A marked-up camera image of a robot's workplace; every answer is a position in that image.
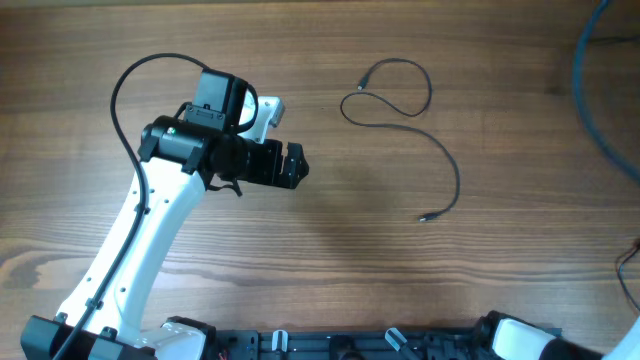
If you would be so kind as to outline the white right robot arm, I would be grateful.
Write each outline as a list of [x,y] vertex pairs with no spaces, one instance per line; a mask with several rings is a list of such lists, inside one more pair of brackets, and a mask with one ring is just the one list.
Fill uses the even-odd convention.
[[491,311],[476,324],[474,347],[502,360],[639,360],[639,320],[607,354],[587,349],[510,315]]

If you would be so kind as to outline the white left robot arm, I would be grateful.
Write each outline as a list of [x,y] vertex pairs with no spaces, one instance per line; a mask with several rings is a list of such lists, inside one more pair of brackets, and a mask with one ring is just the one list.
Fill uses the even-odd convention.
[[29,359],[218,359],[213,326],[171,317],[145,331],[151,287],[178,230],[203,196],[241,182],[293,189],[308,174],[297,143],[268,138],[277,97],[206,69],[192,101],[142,131],[127,198],[83,280],[53,319],[34,316],[20,338]]

